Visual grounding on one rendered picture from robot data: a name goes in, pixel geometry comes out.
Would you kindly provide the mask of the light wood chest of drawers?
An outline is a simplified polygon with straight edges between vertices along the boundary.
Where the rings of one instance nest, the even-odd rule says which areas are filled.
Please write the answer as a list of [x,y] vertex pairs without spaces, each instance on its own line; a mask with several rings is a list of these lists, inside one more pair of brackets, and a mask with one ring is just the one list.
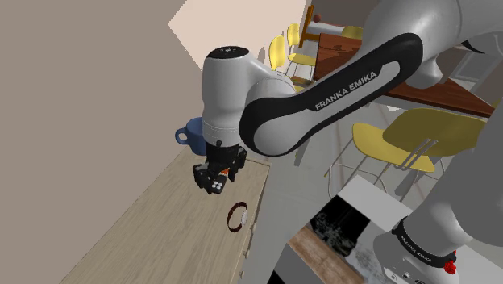
[[[60,284],[244,284],[270,164],[251,156],[221,194],[207,194],[193,178],[204,160],[184,148]],[[242,201],[247,222],[233,233],[227,213]]]

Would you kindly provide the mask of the black box with white dots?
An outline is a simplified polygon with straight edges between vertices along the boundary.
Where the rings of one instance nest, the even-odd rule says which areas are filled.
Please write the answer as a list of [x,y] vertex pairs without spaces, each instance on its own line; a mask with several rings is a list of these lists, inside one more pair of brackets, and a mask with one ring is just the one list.
[[209,180],[205,186],[208,194],[220,194],[226,184],[227,177],[225,175],[218,175],[214,180]]

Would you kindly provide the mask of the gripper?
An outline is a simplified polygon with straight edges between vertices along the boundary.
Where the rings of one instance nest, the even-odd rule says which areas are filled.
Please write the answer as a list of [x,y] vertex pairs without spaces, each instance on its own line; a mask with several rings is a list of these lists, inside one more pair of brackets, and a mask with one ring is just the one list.
[[[229,164],[227,177],[233,182],[235,175],[244,167],[247,151],[239,144],[222,147],[206,142],[206,162]],[[208,163],[193,166],[194,181],[200,189],[211,190],[213,179],[208,171]]]

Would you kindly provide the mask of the brown wooden dining table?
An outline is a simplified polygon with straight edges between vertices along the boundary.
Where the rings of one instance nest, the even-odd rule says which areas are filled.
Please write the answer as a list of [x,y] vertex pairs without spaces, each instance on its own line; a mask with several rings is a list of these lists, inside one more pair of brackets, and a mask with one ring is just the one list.
[[[360,40],[322,33],[318,41],[314,80],[325,77],[349,61],[360,45]],[[483,118],[490,117],[494,112],[493,106],[451,79],[424,90],[414,89],[403,83],[374,102],[401,109],[437,107]]]

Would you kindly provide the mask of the blue mug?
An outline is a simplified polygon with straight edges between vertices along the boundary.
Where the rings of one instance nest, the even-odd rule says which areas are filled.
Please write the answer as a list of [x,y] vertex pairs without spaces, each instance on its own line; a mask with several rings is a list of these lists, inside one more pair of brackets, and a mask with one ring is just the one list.
[[206,141],[202,133],[202,117],[196,117],[176,130],[175,140],[178,144],[185,144],[198,156],[206,155]]

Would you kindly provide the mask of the wooden bed white mattress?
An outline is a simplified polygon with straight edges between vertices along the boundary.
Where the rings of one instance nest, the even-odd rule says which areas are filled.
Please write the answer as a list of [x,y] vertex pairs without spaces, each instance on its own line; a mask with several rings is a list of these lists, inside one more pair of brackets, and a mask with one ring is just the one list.
[[303,48],[305,41],[318,42],[319,37],[322,33],[340,36],[343,34],[343,29],[345,26],[337,25],[333,23],[324,23],[322,21],[314,21],[314,5],[310,5],[307,8],[306,19],[303,24],[300,42],[298,44],[299,48]]

